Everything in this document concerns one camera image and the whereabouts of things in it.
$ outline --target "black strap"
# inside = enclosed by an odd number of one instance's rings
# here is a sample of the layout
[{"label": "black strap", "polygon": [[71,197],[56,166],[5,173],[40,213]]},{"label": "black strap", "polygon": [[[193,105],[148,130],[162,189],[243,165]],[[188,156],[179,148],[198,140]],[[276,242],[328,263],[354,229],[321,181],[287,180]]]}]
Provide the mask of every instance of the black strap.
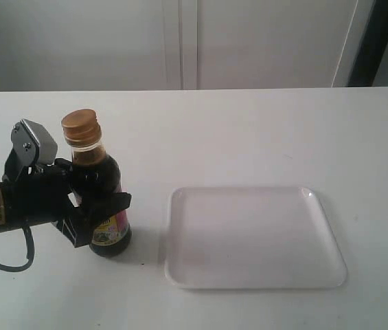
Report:
[{"label": "black strap", "polygon": [[32,237],[32,231],[28,225],[22,227],[24,232],[24,237],[26,238],[26,246],[27,246],[27,263],[22,266],[6,266],[0,264],[0,270],[5,272],[17,273],[22,272],[30,267],[30,265],[34,262],[35,257],[35,245],[34,238]]}]

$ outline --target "sauce bottle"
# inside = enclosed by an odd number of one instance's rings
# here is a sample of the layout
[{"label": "sauce bottle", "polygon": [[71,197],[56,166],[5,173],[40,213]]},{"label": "sauce bottle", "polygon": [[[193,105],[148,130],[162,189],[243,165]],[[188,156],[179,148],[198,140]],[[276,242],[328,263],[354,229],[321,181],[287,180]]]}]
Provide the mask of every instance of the sauce bottle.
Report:
[{"label": "sauce bottle", "polygon": [[[121,192],[119,166],[102,145],[96,112],[74,111],[62,119],[61,125],[71,146],[71,188],[78,204],[85,196],[103,199]],[[127,248],[131,234],[123,210],[94,230],[90,248],[100,256],[115,256]]]}]

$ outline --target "gold bottle cap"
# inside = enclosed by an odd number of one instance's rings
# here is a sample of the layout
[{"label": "gold bottle cap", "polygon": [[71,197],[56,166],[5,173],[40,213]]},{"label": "gold bottle cap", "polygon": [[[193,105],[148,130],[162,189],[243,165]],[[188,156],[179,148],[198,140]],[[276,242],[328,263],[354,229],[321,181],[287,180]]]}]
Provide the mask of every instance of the gold bottle cap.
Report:
[{"label": "gold bottle cap", "polygon": [[61,120],[65,140],[71,146],[91,146],[100,140],[102,132],[92,109],[81,109],[69,113]]}]

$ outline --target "white tray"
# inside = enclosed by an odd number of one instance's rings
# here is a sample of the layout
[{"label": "white tray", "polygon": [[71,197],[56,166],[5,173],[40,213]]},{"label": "white tray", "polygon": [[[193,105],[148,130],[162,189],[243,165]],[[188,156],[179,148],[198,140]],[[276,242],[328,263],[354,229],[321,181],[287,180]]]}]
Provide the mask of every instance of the white tray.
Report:
[{"label": "white tray", "polygon": [[180,188],[169,217],[165,273],[179,287],[329,288],[346,279],[307,188]]}]

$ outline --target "table surface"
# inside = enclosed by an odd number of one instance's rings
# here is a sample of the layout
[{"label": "table surface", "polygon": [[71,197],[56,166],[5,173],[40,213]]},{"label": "table surface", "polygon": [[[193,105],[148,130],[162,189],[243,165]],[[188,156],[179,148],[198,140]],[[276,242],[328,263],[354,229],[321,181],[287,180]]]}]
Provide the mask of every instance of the table surface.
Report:
[{"label": "table surface", "polygon": [[[0,272],[0,329],[388,329],[388,87],[0,93],[0,178],[10,130],[39,122],[68,157],[61,118],[96,109],[133,241],[104,259],[33,229],[26,272]],[[307,186],[348,268],[331,290],[185,291],[163,274],[170,193],[182,186]],[[0,261],[25,262],[20,230]]]}]

